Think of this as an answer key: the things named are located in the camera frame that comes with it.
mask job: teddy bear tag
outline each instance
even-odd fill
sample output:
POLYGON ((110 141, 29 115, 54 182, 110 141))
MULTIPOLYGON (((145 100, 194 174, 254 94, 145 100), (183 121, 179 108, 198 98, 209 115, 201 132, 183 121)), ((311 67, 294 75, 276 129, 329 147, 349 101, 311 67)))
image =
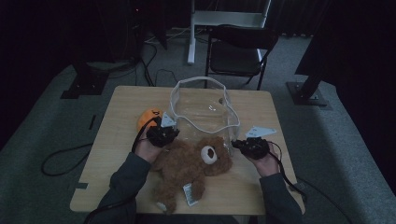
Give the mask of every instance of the teddy bear tag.
POLYGON ((188 204, 189 206, 193 206, 193 205, 195 205, 196 203, 198 203, 198 201, 195 201, 195 200, 192 198, 191 183, 186 184, 185 186, 183 186, 183 189, 184 189, 184 194, 186 195, 187 204, 188 204))

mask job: teddy bear snout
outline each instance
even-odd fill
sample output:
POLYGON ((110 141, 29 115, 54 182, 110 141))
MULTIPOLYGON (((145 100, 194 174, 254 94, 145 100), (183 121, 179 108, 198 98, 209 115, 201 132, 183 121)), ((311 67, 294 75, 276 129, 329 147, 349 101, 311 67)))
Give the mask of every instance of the teddy bear snout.
POLYGON ((213 164, 218 159, 215 149, 211 146, 205 146, 202 148, 201 157, 204 163, 208 165, 213 164))

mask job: person's arm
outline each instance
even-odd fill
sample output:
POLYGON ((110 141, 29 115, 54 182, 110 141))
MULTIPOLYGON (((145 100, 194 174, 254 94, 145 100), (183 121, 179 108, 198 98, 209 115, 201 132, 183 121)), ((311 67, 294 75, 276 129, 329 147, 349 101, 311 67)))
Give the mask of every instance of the person's arm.
MULTIPOLYGON (((146 132, 140 139, 146 138, 146 132)), ((129 153, 120 169, 110 178, 110 189, 102 198, 98 208, 113 203, 123 202, 135 197, 146 183, 151 164, 155 161, 161 149, 154 147, 148 140, 142 140, 136 147, 135 153, 129 153)), ((122 206, 100 212, 90 223, 94 224, 130 224, 134 223, 136 202, 131 200, 122 206)))
MULTIPOLYGON (((270 151, 277 156, 274 152, 273 145, 271 143, 268 145, 270 151)), ((247 159, 254 164, 257 172, 262 177, 260 184, 262 186, 262 196, 266 211, 266 224, 303 223, 303 214, 300 206, 286 189, 276 159, 270 154, 258 160, 248 157, 247 159)))

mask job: person's hand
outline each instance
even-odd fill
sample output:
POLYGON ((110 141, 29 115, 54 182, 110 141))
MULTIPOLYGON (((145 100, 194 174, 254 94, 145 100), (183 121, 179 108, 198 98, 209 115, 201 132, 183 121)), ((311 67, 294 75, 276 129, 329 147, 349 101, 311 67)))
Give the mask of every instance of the person's hand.
MULTIPOLYGON (((268 146, 270 148, 270 152, 272 152, 278 158, 277 154, 274 152, 273 144, 268 143, 268 146)), ((253 160, 249 157, 246 158, 254 164, 261 177, 279 173, 277 161, 269 153, 265 157, 258 160, 253 160)))
POLYGON ((140 141, 137 144, 134 154, 141 157, 143 160, 153 163, 157 156, 161 153, 162 149, 160 147, 155 147, 146 139, 146 132, 149 128, 146 128, 140 136, 140 141))

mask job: gray carpet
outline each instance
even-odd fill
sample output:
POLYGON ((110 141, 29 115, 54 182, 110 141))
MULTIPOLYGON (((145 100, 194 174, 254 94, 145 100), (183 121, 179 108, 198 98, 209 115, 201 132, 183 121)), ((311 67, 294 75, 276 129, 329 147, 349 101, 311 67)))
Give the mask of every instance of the gray carpet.
MULTIPOLYGON (((378 171, 351 118, 340 103, 335 88, 321 83, 319 90, 332 110, 295 105, 287 81, 304 81, 294 71, 310 39, 281 37, 269 56, 262 91, 272 93, 295 173, 325 192, 353 223, 395 223, 396 199, 378 171)), ((168 50, 154 42, 158 52, 148 70, 158 86, 173 87, 175 79, 203 76, 206 44, 197 42, 195 64, 188 65, 186 38, 168 41, 168 50)), ((145 46, 147 63, 154 54, 145 46)), ((114 64, 94 63, 108 68, 114 64)), ((41 162, 52 152, 93 142, 100 119, 115 87, 147 82, 140 64, 135 70, 114 72, 100 96, 61 100, 76 75, 65 68, 52 80, 29 116, 0 152, 0 223, 82 223, 85 213, 69 209, 81 164, 67 175, 48 177, 40 173, 41 162), (97 118, 91 126, 92 116, 97 118)), ((228 89, 255 90, 258 78, 244 86, 244 78, 214 77, 228 89)), ((90 147, 51 160, 46 169, 61 172, 75 164, 90 147)), ((308 203, 305 223, 347 223, 333 204, 306 185, 308 203)))

